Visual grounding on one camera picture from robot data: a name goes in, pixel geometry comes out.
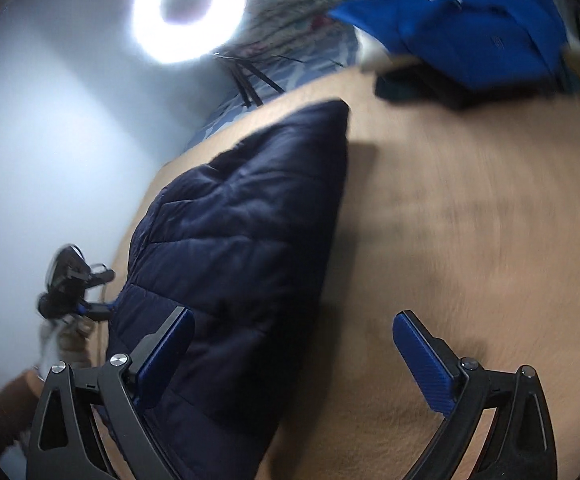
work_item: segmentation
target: navy puffer jacket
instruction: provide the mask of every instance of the navy puffer jacket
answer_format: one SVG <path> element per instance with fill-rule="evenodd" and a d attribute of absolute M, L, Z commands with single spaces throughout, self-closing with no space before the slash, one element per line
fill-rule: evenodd
<path fill-rule="evenodd" d="M 145 413 L 182 478 L 254 478 L 319 310 L 347 168 L 348 107 L 304 108 L 185 172 L 130 246 L 108 357 L 177 305 L 195 337 Z"/>

